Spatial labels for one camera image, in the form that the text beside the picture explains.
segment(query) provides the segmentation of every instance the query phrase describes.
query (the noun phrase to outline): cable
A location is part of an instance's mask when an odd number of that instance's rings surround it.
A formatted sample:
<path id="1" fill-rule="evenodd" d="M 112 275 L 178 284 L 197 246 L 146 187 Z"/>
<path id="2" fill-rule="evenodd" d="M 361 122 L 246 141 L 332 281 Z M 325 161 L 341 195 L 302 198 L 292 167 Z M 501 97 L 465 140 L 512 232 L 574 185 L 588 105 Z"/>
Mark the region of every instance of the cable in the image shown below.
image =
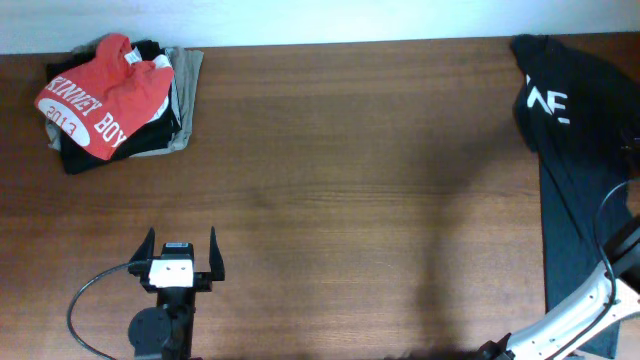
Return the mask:
<path id="1" fill-rule="evenodd" d="M 593 242 L 596 249 L 598 250 L 598 253 L 600 254 L 600 258 L 606 269 L 606 275 L 609 278 L 609 281 L 611 281 L 611 294 L 609 294 L 609 301 L 607 301 L 602 312 L 593 320 L 593 322 L 591 322 L 591 324 L 589 324 L 589 326 L 587 326 L 584 330 L 579 332 L 578 335 L 576 335 L 573 339 L 571 339 L 571 341 L 566 343 L 563 347 L 558 349 L 558 351 L 556 351 L 548 359 L 555 359 L 558 355 L 560 355 L 569 347 L 571 347 L 571 345 L 575 344 L 576 341 L 578 341 L 581 337 L 586 335 L 600 321 L 602 321 L 602 319 L 604 319 L 604 317 L 607 315 L 609 310 L 611 310 L 613 305 L 615 305 L 616 297 L 618 295 L 617 294 L 618 288 L 616 284 L 615 275 L 613 274 L 613 268 L 611 267 L 611 261 L 609 261 L 609 257 L 604 251 L 604 246 L 602 246 L 602 244 L 600 244 L 600 241 L 598 241 L 598 219 L 602 214 L 602 210 L 604 209 L 604 206 L 607 204 L 607 201 L 609 200 L 609 198 L 611 198 L 611 196 L 613 196 L 613 194 L 615 194 L 618 190 L 620 190 L 620 188 L 623 188 L 626 185 L 629 185 L 633 182 L 638 182 L 638 181 L 640 181 L 640 178 L 633 178 L 633 179 L 625 180 L 620 184 L 614 186 L 611 190 L 609 190 L 607 195 L 602 199 L 602 201 L 600 202 L 600 206 L 598 206 L 598 210 L 596 211 L 595 216 L 593 217 Z"/>
<path id="2" fill-rule="evenodd" d="M 108 360 L 116 360 L 116 358 L 111 357 L 103 352 L 98 351 L 96 348 L 92 347 L 91 345 L 87 344 L 84 340 L 82 340 L 82 338 L 78 335 L 78 333 L 76 333 L 76 330 L 73 328 L 73 324 L 71 323 L 71 314 L 73 313 L 73 307 L 76 305 L 76 302 L 78 302 L 78 299 L 80 298 L 80 296 L 93 284 L 95 284 L 98 280 L 104 278 L 107 275 L 111 275 L 114 272 L 118 271 L 118 270 L 122 270 L 122 269 L 128 269 L 130 266 L 132 265 L 143 265 L 143 264 L 148 264 L 149 260 L 141 260 L 141 261 L 132 261 L 126 264 L 122 264 L 122 265 L 118 265 L 115 267 L 112 267 L 109 270 L 103 271 L 100 274 L 96 275 L 96 277 L 94 277 L 93 279 L 89 280 L 88 283 L 86 283 L 82 288 L 80 288 L 80 290 L 76 293 L 76 295 L 73 297 L 73 299 L 71 299 L 71 303 L 69 304 L 69 308 L 67 309 L 67 328 L 69 329 L 69 332 L 71 333 L 71 336 L 76 339 L 76 341 L 85 349 L 91 351 L 92 353 L 94 353 L 95 355 L 98 355 L 99 357 L 103 358 L 103 359 L 108 359 Z"/>

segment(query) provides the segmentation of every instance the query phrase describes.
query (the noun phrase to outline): clothing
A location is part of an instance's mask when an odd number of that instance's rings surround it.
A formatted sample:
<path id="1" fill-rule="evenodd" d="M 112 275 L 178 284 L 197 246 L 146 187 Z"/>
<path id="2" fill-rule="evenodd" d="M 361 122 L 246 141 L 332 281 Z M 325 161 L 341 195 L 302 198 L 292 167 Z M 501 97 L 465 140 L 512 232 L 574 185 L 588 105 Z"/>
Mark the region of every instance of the clothing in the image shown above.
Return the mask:
<path id="1" fill-rule="evenodd" d="M 143 61 L 126 36 L 114 34 L 94 59 L 51 80 L 35 104 L 87 152 L 107 160 L 154 116 L 172 79 L 166 56 Z"/>
<path id="2" fill-rule="evenodd" d="M 139 50 L 143 60 L 153 59 L 162 54 L 156 42 L 147 40 L 137 42 L 134 46 Z M 86 63 L 90 61 L 93 56 L 94 54 L 92 53 L 76 54 L 64 63 L 48 64 L 46 67 L 47 78 L 52 79 L 70 68 Z M 165 111 L 158 120 L 145 124 L 129 139 L 125 140 L 122 145 L 116 149 L 109 161 L 98 159 L 84 151 L 84 149 L 69 138 L 66 133 L 60 134 L 59 128 L 56 125 L 54 125 L 54 129 L 58 129 L 58 141 L 53 137 L 50 147 L 55 148 L 56 145 L 59 146 L 63 166 L 65 172 L 68 174 L 78 174 L 94 167 L 108 164 L 111 161 L 127 158 L 138 152 L 165 148 L 169 141 L 171 141 L 175 129 L 180 128 L 179 121 L 177 120 L 180 114 L 179 112 L 173 112 L 175 108 L 172 104 L 174 102 L 172 100 L 174 98 L 172 96 L 172 94 L 175 93 L 174 90 L 175 89 L 170 89 L 168 92 L 169 106 L 167 107 L 167 111 Z"/>
<path id="3" fill-rule="evenodd" d="M 177 89 L 180 117 L 182 119 L 182 129 L 177 131 L 168 146 L 163 149 L 150 150 L 133 156 L 152 156 L 169 154 L 174 151 L 183 150 L 189 143 L 189 137 L 193 127 L 193 111 L 195 107 L 196 88 L 198 86 L 198 75 L 204 54 L 202 51 L 185 50 L 180 47 L 166 49 L 166 54 L 171 60 L 175 72 L 175 85 Z"/>
<path id="4" fill-rule="evenodd" d="M 612 65 L 548 37 L 522 35 L 511 48 L 526 84 L 515 114 L 525 142 L 539 155 L 547 310 L 600 261 L 593 217 L 611 188 L 628 178 L 621 127 L 640 115 L 640 87 Z M 604 244 L 631 219 L 626 191 L 598 219 Z M 619 324 L 581 350 L 614 358 Z"/>

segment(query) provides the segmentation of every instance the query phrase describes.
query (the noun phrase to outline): white backdrop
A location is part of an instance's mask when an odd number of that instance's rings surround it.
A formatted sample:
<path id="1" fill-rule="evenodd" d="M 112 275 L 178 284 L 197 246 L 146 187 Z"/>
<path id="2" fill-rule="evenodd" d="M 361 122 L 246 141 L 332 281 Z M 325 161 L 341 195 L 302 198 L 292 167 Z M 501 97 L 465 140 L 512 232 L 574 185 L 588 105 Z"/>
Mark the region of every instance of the white backdrop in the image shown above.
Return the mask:
<path id="1" fill-rule="evenodd" d="M 640 30 L 640 0 L 3 0 L 0 53 L 109 32 L 237 46 Z"/>

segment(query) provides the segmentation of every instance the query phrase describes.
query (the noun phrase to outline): black cloth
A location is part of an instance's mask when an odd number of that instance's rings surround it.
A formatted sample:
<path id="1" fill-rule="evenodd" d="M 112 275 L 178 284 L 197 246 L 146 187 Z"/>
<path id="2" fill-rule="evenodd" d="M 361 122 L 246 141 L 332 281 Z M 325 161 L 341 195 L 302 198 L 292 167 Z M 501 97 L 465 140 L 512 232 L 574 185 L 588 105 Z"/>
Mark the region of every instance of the black cloth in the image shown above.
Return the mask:
<path id="1" fill-rule="evenodd" d="M 600 261 L 593 218 L 609 190 L 629 176 L 620 129 L 640 115 L 640 87 L 607 62 L 549 37 L 518 36 L 511 48 L 527 79 L 515 103 L 517 123 L 540 160 L 550 310 Z M 626 198 L 625 189 L 607 203 L 598 222 L 600 243 L 631 219 Z M 613 359 L 618 333 L 614 324 L 581 350 Z"/>
<path id="2" fill-rule="evenodd" d="M 142 60 L 153 60 L 156 56 L 164 54 L 157 42 L 145 40 L 133 44 L 138 49 Z M 91 61 L 95 57 L 93 53 L 76 54 L 71 59 L 60 64 L 47 64 L 47 82 L 56 76 L 76 66 Z M 109 160 L 97 158 L 69 137 L 64 131 L 60 134 L 60 157 L 67 174 L 79 174 L 95 167 L 106 165 L 112 161 L 126 159 L 131 155 L 149 150 L 163 149 L 167 147 L 175 132 L 180 130 L 175 114 L 171 110 L 171 87 L 169 88 L 169 106 L 157 120 L 143 125 L 135 133 L 116 149 Z"/>

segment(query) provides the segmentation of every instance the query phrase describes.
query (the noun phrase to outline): brown tabletop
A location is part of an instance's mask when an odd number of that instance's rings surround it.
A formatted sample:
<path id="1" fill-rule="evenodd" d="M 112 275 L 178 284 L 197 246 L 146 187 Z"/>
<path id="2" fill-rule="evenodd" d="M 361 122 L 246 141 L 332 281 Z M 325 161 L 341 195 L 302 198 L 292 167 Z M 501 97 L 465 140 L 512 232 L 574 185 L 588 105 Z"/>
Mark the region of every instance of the brown tabletop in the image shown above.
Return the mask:
<path id="1" fill-rule="evenodd" d="M 640 80 L 640 36 L 562 38 Z M 199 294 L 205 359 L 381 359 L 477 348 L 544 313 L 538 160 L 512 116 L 509 39 L 203 49 L 185 151 L 67 176 L 32 102 L 42 64 L 0 57 L 0 358 L 93 359 L 74 292 L 150 226 L 211 225 L 227 281 Z M 89 290 L 78 332 L 132 358 L 153 306 L 130 275 Z M 640 321 L 619 359 L 640 353 Z"/>

